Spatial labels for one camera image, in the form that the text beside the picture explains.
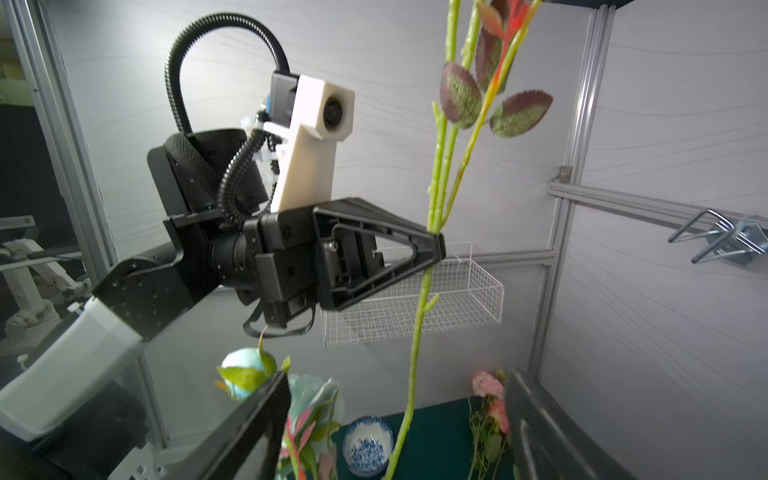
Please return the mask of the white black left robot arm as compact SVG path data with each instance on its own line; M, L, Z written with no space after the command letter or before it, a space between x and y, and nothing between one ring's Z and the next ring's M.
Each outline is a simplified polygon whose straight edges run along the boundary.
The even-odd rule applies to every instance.
M220 29L264 42L275 63L249 132L195 132L181 88L192 46ZM1 390L5 479L105 479L147 440L145 414L114 381L161 332L221 286L291 335L305 312L342 311L435 266L439 233L357 197L333 199L351 90L290 70L276 36L232 12L175 39L164 70L177 130L147 156L167 243L117 264L82 312Z

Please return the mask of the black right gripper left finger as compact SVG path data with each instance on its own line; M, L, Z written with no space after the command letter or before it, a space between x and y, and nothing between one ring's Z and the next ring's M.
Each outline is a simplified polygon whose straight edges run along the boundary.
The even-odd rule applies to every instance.
M290 408L288 375L269 377L167 479L272 479Z

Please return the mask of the peach multi-bloom rose stem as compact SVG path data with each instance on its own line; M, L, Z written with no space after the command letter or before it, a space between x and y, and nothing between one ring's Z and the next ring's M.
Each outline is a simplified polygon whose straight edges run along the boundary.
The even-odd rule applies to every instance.
M527 9L523 15L520 15L518 13L518 7L522 4L525 5ZM430 233L439 233L442 230L442 227L450 218L450 209L453 207L461 186L461 182L463 180L464 172L466 171L467 166L471 160L471 156L477 143L481 127L486 121L492 102L497 96L501 80L503 76L509 72L514 57L524 43L530 29L530 24L535 18L541 3L539 1L525 1L523 3L520 1L510 1L508 5L509 15L507 16L507 19L505 21L499 21L498 24L494 26L496 29L494 33L498 35L502 40L501 59L497 68L494 70L492 78L490 79L489 87L484 93L481 103L481 111L475 123L473 124L473 129L465 148L454 186L451 188L451 193L447 192L449 189L448 180L450 178L453 151L455 148L456 139L458 138L459 128L456 125L448 122L445 113L439 105L435 104L433 106L433 114L437 127L437 142L435 147L435 158L433 162L432 181L428 189L430 198L427 216L427 230ZM392 479L395 476L415 413L418 363L423 323L427 311L435 306L438 301L438 297L436 295L432 296L430 294L433 272L434 269L429 267L422 275L412 332L407 403L400 428L398 430L396 441L394 443L393 452L390 456L388 467L384 473L384 477L386 479Z

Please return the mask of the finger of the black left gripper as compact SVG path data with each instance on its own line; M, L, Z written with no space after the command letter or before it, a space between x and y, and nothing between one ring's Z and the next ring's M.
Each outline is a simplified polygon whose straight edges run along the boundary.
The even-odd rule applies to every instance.
M312 208L318 301L341 311L438 264L446 257L440 233L359 197Z

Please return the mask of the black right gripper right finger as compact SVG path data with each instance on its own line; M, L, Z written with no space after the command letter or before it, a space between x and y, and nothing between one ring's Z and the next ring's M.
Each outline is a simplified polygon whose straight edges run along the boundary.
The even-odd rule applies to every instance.
M521 479L631 479L532 376L512 369L506 380L508 437Z

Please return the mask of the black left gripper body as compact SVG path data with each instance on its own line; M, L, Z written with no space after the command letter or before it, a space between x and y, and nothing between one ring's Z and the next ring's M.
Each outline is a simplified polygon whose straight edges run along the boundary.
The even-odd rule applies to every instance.
M251 218L243 224L244 284L239 299L255 301L267 325L285 329L317 303L314 227L309 207Z

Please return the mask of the pale blue flower stem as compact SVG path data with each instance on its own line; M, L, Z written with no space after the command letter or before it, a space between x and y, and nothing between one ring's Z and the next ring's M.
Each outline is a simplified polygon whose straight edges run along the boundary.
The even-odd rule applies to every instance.
M229 353L216 371L216 386L243 402L271 376L286 375L289 404L275 479L337 479L338 455L332 435L340 429L343 409L340 385L332 378L290 372L291 359L282 362L262 342Z

